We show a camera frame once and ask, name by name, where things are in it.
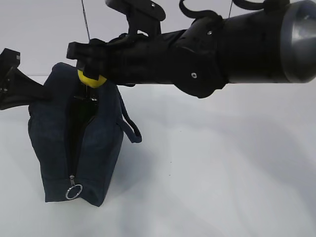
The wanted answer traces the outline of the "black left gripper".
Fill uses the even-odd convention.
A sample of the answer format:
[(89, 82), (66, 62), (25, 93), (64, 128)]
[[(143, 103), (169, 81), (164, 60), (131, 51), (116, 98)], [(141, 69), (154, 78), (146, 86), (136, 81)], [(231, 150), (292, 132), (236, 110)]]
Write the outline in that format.
[(37, 100), (52, 99), (50, 90), (17, 68), (20, 52), (5, 48), (0, 54), (0, 110), (26, 106)]

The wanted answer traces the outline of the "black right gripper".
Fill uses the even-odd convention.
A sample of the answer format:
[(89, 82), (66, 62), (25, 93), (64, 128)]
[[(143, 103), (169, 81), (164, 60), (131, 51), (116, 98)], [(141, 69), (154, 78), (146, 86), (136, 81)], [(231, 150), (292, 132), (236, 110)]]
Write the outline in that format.
[(77, 70), (91, 79), (99, 75), (125, 86), (171, 84), (168, 50), (173, 34), (148, 37), (122, 34), (109, 42), (91, 39), (89, 43), (71, 42), (67, 58), (77, 62)]

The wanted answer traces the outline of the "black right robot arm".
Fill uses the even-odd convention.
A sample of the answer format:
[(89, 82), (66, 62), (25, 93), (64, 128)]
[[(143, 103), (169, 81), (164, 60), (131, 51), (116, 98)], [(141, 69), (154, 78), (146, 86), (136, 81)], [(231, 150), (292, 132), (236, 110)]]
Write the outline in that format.
[(308, 83), (316, 77), (316, 4), (311, 0), (236, 0), (246, 14), (192, 11), (189, 28), (162, 33), (166, 15), (151, 0), (108, 0), (128, 32), (104, 42), (71, 42), (67, 58), (81, 79), (117, 85), (171, 84), (205, 98), (233, 83)]

